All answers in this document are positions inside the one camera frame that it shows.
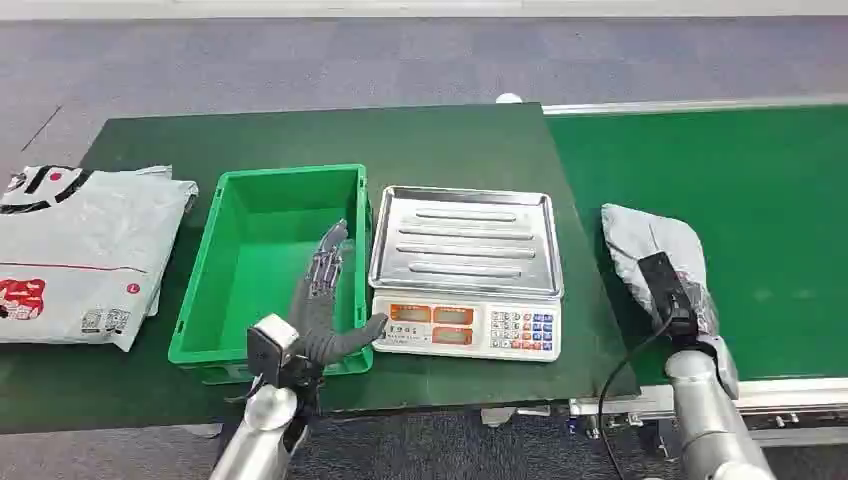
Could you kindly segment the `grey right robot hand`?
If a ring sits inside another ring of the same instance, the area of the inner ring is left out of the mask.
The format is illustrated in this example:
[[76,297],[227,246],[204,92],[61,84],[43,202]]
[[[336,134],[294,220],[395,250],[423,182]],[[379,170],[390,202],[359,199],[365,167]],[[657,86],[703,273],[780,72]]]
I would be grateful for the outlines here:
[[712,357],[720,386],[732,400],[738,400],[738,370],[727,343],[719,334],[718,313],[712,297],[702,283],[687,274],[680,273],[680,276],[696,318],[694,344]]

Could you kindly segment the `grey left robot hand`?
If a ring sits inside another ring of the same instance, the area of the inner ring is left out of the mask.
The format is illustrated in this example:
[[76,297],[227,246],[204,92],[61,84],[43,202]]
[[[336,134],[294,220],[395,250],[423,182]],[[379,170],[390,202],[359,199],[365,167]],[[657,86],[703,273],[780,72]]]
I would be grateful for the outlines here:
[[347,332],[332,327],[338,281],[342,273],[341,244],[347,221],[334,223],[319,241],[290,302],[286,321],[298,332],[296,352],[319,365],[336,363],[371,344],[383,333],[388,316],[372,315],[364,326]]

